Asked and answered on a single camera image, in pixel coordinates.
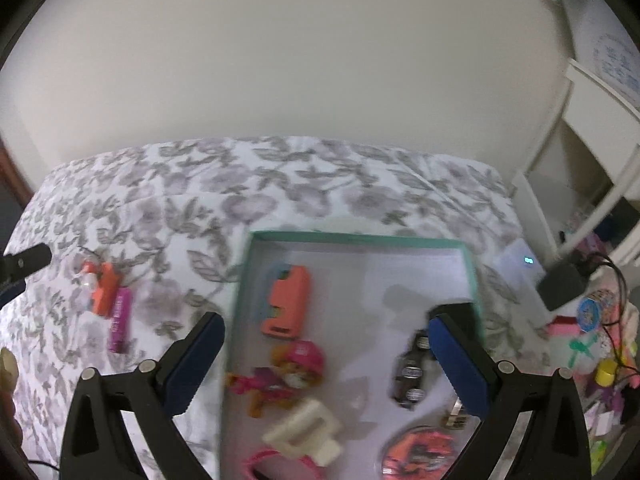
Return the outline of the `person's left hand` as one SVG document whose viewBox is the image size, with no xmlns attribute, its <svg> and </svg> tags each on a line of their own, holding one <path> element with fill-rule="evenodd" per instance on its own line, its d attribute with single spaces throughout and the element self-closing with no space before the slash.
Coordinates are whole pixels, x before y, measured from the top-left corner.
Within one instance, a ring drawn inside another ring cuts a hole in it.
<svg viewBox="0 0 640 480">
<path fill-rule="evenodd" d="M 17 360 L 14 354 L 6 347 L 1 348 L 1 414 L 6 419 L 4 426 L 8 430 L 9 441 L 17 449 L 21 458 L 24 458 L 22 449 L 23 430 L 15 417 L 14 392 L 17 379 L 20 376 Z"/>
</svg>

